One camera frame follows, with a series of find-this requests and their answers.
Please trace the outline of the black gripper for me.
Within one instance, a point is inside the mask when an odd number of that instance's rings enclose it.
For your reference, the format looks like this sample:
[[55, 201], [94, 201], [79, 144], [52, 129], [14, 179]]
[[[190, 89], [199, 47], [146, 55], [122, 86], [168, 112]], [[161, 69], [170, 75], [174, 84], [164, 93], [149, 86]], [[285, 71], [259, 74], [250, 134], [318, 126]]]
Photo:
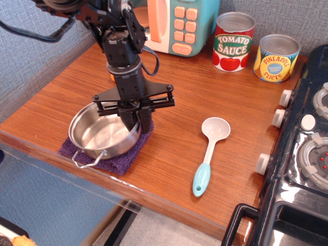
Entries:
[[139, 119], [143, 132], [149, 133], [152, 112], [175, 105], [173, 86], [147, 80], [141, 65], [134, 68], [108, 65], [107, 68], [116, 86], [92, 97], [100, 116], [117, 114], [128, 130], [132, 130]]

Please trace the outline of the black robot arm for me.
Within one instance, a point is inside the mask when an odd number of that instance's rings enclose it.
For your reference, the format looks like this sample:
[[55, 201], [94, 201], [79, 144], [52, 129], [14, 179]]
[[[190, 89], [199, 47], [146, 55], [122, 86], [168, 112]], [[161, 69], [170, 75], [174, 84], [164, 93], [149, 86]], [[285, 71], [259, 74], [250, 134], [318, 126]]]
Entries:
[[155, 83], [158, 65], [149, 72], [139, 55], [151, 52], [147, 37], [130, 1], [35, 1], [51, 15], [87, 23], [107, 58], [107, 68], [116, 86], [92, 97], [100, 116], [117, 114], [128, 130], [139, 123], [144, 133], [152, 130], [155, 109], [175, 105], [171, 84]]

